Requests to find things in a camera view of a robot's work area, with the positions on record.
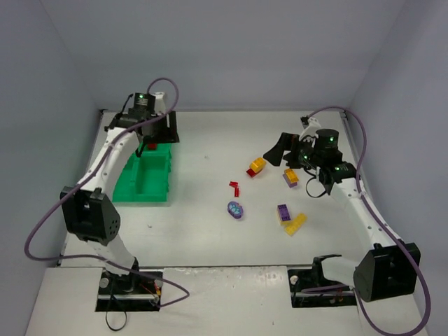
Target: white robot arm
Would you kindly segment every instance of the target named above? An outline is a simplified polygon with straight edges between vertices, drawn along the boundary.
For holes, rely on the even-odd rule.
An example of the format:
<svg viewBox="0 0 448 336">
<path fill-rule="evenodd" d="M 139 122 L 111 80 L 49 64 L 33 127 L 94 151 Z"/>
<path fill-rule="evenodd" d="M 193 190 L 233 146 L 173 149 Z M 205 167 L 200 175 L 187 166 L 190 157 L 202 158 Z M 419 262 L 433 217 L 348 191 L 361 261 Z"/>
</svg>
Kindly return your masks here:
<svg viewBox="0 0 448 336">
<path fill-rule="evenodd" d="M 134 107 L 130 108 L 128 113 L 117 113 L 111 124 L 106 127 L 107 138 L 104 145 L 78 184 L 101 165 L 98 172 L 62 205 L 66 227 L 70 233 L 87 242 L 99 256 L 128 269 L 138 270 L 139 265 L 137 259 L 126 249 L 118 233 L 120 215 L 111 201 L 113 191 L 123 168 L 134 152 L 139 156 L 146 144 L 179 142 L 176 113 L 173 111 L 166 118 L 149 125 L 150 127 L 138 128 L 123 135 L 115 144 L 113 140 L 128 127 L 158 116 L 159 111 L 166 111 L 165 99 L 166 94 L 163 92 L 134 95 Z M 101 163 L 109 147 L 112 147 L 111 152 Z M 61 198 L 70 189 L 65 187 Z M 108 263 L 105 263 L 105 267 L 111 274 L 120 277 L 124 291 L 132 289 L 132 274 Z"/>
<path fill-rule="evenodd" d="M 337 254 L 316 257 L 313 261 L 316 282 L 337 281 L 356 287 L 366 302 L 413 293 L 417 274 L 361 200 L 363 195 L 373 213 L 384 223 L 361 180 L 358 192 L 356 168 L 342 160 L 342 153 L 337 148 L 339 133 L 322 129 L 315 118 L 304 117 L 302 123 L 304 131 L 300 135 L 283 133 L 263 157 L 274 166 L 279 166 L 283 158 L 290 168 L 315 169 L 316 179 L 326 193 L 347 213 L 365 252 L 362 260 L 348 260 Z M 401 240 L 391 228 L 388 229 Z M 420 252 L 417 246 L 413 243 L 404 245 L 418 264 Z"/>
</svg>

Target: red block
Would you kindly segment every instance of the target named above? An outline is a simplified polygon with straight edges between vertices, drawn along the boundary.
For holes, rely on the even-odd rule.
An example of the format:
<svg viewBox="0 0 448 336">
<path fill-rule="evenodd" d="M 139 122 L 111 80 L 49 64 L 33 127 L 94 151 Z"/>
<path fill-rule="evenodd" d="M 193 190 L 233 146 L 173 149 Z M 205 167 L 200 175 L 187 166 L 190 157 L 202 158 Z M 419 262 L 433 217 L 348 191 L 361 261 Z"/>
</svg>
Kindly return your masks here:
<svg viewBox="0 0 448 336">
<path fill-rule="evenodd" d="M 246 170 L 246 173 L 250 176 L 250 177 L 254 177 L 256 174 L 258 174 L 258 173 L 255 173 L 252 169 L 248 169 L 248 170 Z"/>
</svg>

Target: purple block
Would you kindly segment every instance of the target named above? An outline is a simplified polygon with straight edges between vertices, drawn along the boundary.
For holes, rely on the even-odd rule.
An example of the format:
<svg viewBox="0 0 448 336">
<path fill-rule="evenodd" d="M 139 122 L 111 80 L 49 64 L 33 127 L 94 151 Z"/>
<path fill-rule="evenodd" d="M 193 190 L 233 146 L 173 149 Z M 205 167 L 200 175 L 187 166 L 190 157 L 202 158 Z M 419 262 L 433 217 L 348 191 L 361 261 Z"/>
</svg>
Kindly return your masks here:
<svg viewBox="0 0 448 336">
<path fill-rule="evenodd" d="M 227 212 L 235 219 L 243 216 L 243 207 L 238 202 L 231 201 L 227 204 Z"/>
<path fill-rule="evenodd" d="M 291 217 L 289 216 L 288 208 L 286 204 L 280 204 L 277 206 L 277 211 L 279 212 L 279 217 L 282 222 L 290 221 Z"/>
<path fill-rule="evenodd" d="M 289 188 L 295 187 L 297 185 L 297 182 L 291 183 L 286 174 L 283 174 L 283 178 L 287 182 Z"/>
</svg>

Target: green container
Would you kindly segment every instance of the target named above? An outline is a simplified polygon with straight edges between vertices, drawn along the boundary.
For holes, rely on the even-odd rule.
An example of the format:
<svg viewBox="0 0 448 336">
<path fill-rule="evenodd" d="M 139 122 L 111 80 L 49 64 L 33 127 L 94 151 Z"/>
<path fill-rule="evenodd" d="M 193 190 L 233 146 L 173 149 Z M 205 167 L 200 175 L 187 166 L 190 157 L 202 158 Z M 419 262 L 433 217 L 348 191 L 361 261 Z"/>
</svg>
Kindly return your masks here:
<svg viewBox="0 0 448 336">
<path fill-rule="evenodd" d="M 171 171 L 171 144 L 159 143 L 131 155 L 113 191 L 113 202 L 166 202 Z"/>
</svg>

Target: white wall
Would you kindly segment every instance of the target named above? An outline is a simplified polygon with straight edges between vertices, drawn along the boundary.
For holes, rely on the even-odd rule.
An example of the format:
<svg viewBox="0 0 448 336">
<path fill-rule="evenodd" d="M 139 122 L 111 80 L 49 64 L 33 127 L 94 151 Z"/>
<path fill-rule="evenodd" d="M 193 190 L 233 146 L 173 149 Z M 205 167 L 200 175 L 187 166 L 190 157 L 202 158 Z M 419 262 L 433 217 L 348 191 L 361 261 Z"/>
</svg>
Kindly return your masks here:
<svg viewBox="0 0 448 336">
<path fill-rule="evenodd" d="M 100 108 L 156 76 L 182 109 L 349 104 L 404 0 L 42 0 Z"/>
<path fill-rule="evenodd" d="M 448 1 L 408 0 L 351 105 L 367 128 L 364 169 L 375 202 L 421 249 L 431 335 L 448 328 L 447 18 Z M 420 288 L 416 297 L 422 312 Z"/>
<path fill-rule="evenodd" d="M 39 1 L 0 1 L 0 326 L 23 335 L 46 265 L 23 245 L 90 154 L 97 108 Z M 32 245 L 57 256 L 66 233 L 57 212 Z"/>
</svg>

